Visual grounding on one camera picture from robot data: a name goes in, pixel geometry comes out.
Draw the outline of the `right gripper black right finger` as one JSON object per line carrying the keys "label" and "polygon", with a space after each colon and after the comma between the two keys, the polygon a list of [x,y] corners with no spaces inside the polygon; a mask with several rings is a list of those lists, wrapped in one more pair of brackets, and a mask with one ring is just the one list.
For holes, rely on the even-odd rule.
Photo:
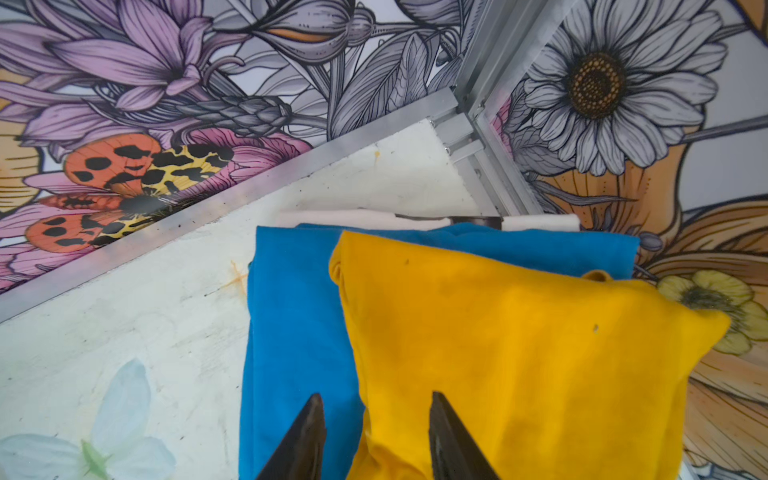
{"label": "right gripper black right finger", "polygon": [[435,480],[499,480],[444,394],[434,392],[429,441]]}

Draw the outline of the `yellow t-shirt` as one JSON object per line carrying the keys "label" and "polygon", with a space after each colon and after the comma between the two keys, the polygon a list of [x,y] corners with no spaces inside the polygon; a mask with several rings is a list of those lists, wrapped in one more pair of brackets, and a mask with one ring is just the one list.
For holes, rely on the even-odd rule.
{"label": "yellow t-shirt", "polygon": [[641,281],[362,233],[329,273],[365,407],[352,479],[432,477],[437,392],[503,479],[672,479],[688,377],[730,326]]}

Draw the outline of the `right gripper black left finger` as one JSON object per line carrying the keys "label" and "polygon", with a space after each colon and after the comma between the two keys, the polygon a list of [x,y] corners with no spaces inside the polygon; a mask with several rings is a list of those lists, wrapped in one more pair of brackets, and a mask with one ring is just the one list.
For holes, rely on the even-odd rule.
{"label": "right gripper black left finger", "polygon": [[320,480],[327,436],[319,393],[309,397],[257,480]]}

